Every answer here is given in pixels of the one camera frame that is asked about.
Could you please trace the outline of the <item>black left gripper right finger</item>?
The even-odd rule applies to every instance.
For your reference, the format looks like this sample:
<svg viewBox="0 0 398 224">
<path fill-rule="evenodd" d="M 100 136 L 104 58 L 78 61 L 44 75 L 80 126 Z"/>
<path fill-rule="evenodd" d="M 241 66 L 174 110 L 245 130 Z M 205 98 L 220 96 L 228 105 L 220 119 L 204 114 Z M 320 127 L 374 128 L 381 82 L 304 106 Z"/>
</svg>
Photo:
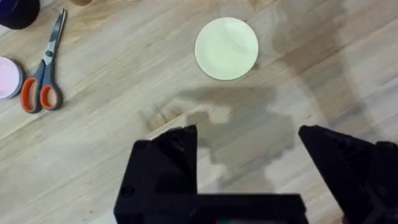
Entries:
<svg viewBox="0 0 398 224">
<path fill-rule="evenodd" d="M 344 223 L 397 223 L 397 144 L 371 143 L 317 125 L 301 126 L 298 135 Z"/>
</svg>

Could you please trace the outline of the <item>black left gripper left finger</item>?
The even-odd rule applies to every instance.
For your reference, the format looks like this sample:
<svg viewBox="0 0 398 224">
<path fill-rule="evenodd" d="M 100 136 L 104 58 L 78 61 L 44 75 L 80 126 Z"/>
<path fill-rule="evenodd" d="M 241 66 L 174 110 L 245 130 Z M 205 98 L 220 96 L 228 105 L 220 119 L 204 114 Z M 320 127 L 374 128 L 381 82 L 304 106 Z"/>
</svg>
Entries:
<svg viewBox="0 0 398 224">
<path fill-rule="evenodd" d="M 197 194 L 194 124 L 134 143 L 113 214 L 117 223 L 188 223 L 182 199 Z"/>
</svg>

